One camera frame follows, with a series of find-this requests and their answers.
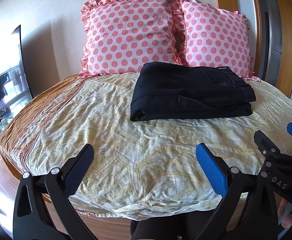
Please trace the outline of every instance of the black trousers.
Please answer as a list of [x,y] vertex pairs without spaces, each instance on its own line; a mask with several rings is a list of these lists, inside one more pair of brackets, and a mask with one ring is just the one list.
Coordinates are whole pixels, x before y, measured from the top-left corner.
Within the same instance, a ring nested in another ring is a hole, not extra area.
[[131,102],[131,121],[206,119],[252,114],[252,87],[228,67],[144,64]]
[[193,211],[139,222],[132,220],[130,228],[132,240],[177,240],[177,235],[181,236],[182,240],[192,240],[201,232],[213,212],[214,210]]

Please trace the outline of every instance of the person's leg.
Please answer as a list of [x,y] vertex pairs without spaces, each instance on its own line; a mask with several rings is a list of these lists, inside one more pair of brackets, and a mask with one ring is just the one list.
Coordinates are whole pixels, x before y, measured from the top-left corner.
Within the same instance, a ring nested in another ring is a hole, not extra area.
[[177,228],[178,224],[175,216],[149,218],[139,221],[132,234],[132,240],[176,240]]
[[182,227],[182,240],[193,240],[201,232],[213,212],[214,209],[180,214],[178,221]]

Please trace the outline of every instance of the human hand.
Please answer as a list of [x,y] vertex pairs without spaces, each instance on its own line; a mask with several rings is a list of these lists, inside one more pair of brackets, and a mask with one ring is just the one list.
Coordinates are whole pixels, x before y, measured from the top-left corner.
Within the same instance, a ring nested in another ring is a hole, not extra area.
[[[278,209],[278,217],[281,217],[283,215],[284,207],[286,206],[287,203],[288,201],[285,200],[284,198],[281,200],[279,209]],[[292,226],[292,214],[287,214],[281,221],[281,225],[283,228],[289,229]]]

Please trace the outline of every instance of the wooden floor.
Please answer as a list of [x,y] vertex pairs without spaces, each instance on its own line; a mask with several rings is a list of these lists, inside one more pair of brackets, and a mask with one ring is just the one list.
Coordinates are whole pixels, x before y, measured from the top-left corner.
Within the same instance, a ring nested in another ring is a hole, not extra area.
[[[13,211],[19,180],[8,170],[0,157],[0,224],[12,237]],[[47,207],[56,228],[67,233],[52,204]],[[79,214],[84,223],[99,240],[129,240],[130,220],[125,218],[94,218]]]

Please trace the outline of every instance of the pillowcase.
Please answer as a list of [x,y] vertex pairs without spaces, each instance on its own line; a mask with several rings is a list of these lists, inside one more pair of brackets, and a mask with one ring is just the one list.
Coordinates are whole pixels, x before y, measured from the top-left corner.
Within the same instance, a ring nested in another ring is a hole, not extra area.
[[184,65],[229,66],[241,77],[252,76],[245,16],[209,4],[181,3],[186,42],[179,56]]
[[179,63],[171,0],[90,0],[81,75],[137,72],[144,63]]

